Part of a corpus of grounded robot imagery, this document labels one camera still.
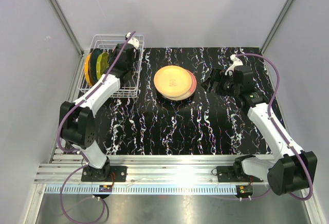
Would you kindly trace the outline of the cream pink plate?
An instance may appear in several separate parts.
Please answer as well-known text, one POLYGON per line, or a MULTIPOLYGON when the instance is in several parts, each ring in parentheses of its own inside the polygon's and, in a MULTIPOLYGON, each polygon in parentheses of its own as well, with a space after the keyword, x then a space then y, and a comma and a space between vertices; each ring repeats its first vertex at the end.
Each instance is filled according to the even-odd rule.
POLYGON ((187 72, 189 73, 189 75, 191 77, 191 80, 192 80, 191 87, 187 92, 195 92, 196 87, 197 87, 197 80, 196 80, 195 76, 190 71, 187 70, 187 72))

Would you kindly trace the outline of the green polka dot plate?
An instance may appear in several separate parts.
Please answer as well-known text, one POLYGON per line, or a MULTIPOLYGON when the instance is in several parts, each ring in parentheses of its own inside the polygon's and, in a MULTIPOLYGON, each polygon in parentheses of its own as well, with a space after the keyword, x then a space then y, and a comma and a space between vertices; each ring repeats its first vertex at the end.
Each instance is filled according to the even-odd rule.
POLYGON ((97 80, 100 80, 101 76, 104 74, 108 68, 108 52, 102 52, 96 61, 96 77, 97 80))

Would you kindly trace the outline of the teal glazed plate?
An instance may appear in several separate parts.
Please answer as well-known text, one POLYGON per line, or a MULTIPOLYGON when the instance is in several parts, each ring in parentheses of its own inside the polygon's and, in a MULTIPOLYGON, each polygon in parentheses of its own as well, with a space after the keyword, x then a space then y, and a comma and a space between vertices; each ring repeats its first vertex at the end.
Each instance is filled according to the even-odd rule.
POLYGON ((92 85, 97 83, 97 75, 96 75, 96 65, 98 56, 102 53, 102 50, 99 48, 95 48, 90 55, 89 61, 89 78, 92 85))

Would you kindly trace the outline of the beige bear print plate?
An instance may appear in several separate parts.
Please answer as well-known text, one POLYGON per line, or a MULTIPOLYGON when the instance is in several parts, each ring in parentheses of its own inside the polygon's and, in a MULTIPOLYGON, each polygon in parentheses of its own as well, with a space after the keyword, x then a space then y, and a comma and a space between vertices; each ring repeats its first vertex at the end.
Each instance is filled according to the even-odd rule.
POLYGON ((168 100, 173 100, 173 101, 180 101, 180 100, 184 100, 189 98, 190 96, 192 96, 194 94, 194 92, 186 92, 183 95, 177 96, 177 97, 170 97, 168 95, 164 95, 162 94, 162 96, 168 100))

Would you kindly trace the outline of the orange polka dot plate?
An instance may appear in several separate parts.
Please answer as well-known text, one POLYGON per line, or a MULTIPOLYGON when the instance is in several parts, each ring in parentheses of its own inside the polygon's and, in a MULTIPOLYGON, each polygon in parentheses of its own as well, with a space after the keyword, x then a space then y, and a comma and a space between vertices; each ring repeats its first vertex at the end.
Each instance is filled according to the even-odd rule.
POLYGON ((90 67, 90 53, 87 55, 87 57, 85 59, 85 63, 84 63, 84 77, 85 77, 85 80, 86 80, 87 84, 90 87, 92 87, 93 86, 93 81, 90 79, 89 67, 90 67))

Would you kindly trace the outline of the yellow cream plate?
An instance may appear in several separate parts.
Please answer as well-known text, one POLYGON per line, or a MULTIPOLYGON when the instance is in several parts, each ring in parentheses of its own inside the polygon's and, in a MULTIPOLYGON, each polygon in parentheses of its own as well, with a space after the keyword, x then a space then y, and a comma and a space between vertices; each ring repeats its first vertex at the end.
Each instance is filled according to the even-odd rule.
POLYGON ((154 85, 165 96, 178 97, 185 94, 192 85, 190 74, 179 66, 165 66, 154 75, 154 85))

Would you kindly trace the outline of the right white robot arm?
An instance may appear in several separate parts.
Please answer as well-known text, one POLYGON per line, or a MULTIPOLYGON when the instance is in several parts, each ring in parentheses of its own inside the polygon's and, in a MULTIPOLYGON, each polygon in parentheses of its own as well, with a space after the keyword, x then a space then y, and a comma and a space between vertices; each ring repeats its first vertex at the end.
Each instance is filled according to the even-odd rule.
POLYGON ((306 152, 294 141, 272 111, 269 99, 256 89, 254 72, 249 66, 237 66, 224 71, 214 68, 203 88, 216 94, 234 97, 237 106, 256 126, 273 155, 272 160, 259 159, 255 155, 235 158, 233 176, 238 181, 255 177, 267 182, 278 196, 308 189, 308 200, 313 194, 317 157, 306 152))

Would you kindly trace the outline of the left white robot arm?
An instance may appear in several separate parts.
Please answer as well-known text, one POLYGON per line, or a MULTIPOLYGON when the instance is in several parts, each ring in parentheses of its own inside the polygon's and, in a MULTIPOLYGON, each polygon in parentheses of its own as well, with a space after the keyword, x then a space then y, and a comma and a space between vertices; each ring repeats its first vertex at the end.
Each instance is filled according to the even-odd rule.
POLYGON ((128 82, 134 71, 138 48, 121 43, 107 52, 95 48, 85 61, 85 79, 91 88, 74 102, 60 107, 58 138, 85 159, 82 181, 114 181, 110 160, 98 144, 95 117, 102 105, 128 82))

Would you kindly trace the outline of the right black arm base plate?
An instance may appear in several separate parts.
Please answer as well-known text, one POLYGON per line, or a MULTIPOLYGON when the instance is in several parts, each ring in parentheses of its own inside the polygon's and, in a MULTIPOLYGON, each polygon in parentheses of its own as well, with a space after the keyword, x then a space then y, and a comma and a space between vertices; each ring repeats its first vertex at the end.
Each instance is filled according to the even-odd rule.
POLYGON ((213 176, 217 177, 218 182, 243 182, 243 183, 250 183, 250 182, 263 182, 263 180, 255 177, 255 176, 246 176, 241 175, 238 176, 233 166, 217 166, 211 171, 213 176))

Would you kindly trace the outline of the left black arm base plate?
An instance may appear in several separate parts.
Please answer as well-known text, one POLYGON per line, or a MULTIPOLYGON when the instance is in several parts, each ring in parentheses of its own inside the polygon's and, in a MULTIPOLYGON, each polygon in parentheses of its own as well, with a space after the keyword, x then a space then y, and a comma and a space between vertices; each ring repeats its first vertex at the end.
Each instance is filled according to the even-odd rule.
POLYGON ((127 166, 105 166, 102 169, 86 167, 81 176, 82 182, 126 182, 127 166))

